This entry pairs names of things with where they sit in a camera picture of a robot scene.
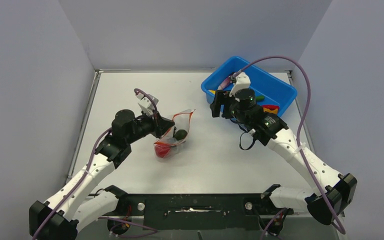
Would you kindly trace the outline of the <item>green toy avocado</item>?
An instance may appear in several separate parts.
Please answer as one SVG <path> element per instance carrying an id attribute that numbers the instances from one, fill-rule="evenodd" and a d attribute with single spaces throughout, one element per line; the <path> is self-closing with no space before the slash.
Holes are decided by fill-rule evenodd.
<path id="1" fill-rule="evenodd" d="M 184 140 L 188 135 L 188 132 L 185 129 L 176 130 L 173 134 L 173 137 L 176 141 Z"/>

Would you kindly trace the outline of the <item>clear zip top bag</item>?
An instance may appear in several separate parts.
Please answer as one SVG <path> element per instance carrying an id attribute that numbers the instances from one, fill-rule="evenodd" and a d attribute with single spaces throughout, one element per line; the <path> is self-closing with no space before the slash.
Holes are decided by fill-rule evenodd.
<path id="1" fill-rule="evenodd" d="M 194 112 L 194 109 L 187 109 L 172 116 L 174 126 L 153 144 L 155 155 L 158 158 L 168 159 L 181 151 L 190 133 Z"/>

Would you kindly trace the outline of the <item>red toy apple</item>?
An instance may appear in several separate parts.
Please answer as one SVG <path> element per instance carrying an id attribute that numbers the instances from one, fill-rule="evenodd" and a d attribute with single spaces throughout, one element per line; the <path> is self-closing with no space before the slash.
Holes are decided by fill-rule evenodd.
<path id="1" fill-rule="evenodd" d="M 165 159 L 170 156 L 172 147 L 170 145 L 165 145 L 165 144 L 155 144 L 154 151 L 155 151 L 155 155 L 158 158 Z"/>

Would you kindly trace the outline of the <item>green toy cucumber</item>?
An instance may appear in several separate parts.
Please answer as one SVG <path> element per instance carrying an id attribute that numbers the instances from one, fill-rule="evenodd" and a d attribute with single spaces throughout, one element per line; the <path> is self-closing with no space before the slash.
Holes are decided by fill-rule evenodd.
<path id="1" fill-rule="evenodd" d="M 256 96 L 255 97 L 255 100 L 257 101 L 257 102 L 261 102 L 261 101 L 263 101 L 265 99 L 265 96 L 264 95 L 260 95 L 260 96 Z"/>

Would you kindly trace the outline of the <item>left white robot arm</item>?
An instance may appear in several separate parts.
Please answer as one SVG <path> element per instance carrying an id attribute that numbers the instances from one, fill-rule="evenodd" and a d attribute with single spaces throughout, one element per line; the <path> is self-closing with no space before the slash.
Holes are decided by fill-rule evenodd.
<path id="1" fill-rule="evenodd" d="M 129 109 L 116 113 L 111 127 L 96 140 L 87 164 L 57 193 L 29 208 L 29 232 L 34 240 L 74 240 L 87 225 L 116 209 L 124 191 L 110 187 L 86 198 L 132 152 L 131 144 L 153 135 L 160 139 L 175 125 L 159 113 L 135 116 Z"/>

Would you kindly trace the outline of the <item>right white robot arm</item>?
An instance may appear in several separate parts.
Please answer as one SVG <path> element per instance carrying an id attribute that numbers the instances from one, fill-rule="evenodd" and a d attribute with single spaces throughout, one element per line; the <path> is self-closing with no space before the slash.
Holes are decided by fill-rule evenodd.
<path id="1" fill-rule="evenodd" d="M 310 186 L 299 189 L 272 185 L 263 193 L 262 209 L 269 214 L 287 208 L 308 212 L 323 225 L 330 225 L 352 202 L 357 179 L 342 174 L 323 162 L 276 114 L 266 112 L 256 102 L 255 92 L 245 88 L 232 94 L 217 90 L 210 104 L 214 118 L 223 117 L 239 124 L 253 141 L 277 153 L 299 173 Z"/>

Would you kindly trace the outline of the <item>purple toy eggplant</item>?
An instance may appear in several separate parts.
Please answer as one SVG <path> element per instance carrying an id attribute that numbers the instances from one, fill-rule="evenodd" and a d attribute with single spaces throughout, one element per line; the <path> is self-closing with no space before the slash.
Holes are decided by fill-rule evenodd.
<path id="1" fill-rule="evenodd" d="M 223 90 L 232 83 L 232 78 L 228 76 L 217 87 L 217 90 Z"/>

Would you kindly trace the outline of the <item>blue plastic bin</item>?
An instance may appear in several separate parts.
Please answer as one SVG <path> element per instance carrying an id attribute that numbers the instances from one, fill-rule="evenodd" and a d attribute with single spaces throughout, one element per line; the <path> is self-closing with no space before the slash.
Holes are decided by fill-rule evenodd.
<path id="1" fill-rule="evenodd" d="M 232 56 L 219 66 L 201 83 L 201 90 L 206 94 L 206 100 L 211 104 L 218 86 L 228 76 L 246 66 L 249 61 L 240 56 Z M 280 80 L 263 69 L 253 65 L 244 71 L 250 77 L 250 89 L 256 96 L 264 96 L 259 105 L 276 105 L 279 107 L 278 116 L 282 116 L 297 96 L 297 90 L 292 85 Z"/>

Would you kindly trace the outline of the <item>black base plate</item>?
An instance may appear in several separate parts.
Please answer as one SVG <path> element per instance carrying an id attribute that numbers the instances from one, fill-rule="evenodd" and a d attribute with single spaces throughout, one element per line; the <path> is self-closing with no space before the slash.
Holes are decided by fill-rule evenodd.
<path id="1" fill-rule="evenodd" d="M 259 193 L 235 194 L 138 194 L 118 200 L 107 216 L 143 219 L 145 226 L 157 230 L 260 229 L 261 218 L 279 212 Z"/>

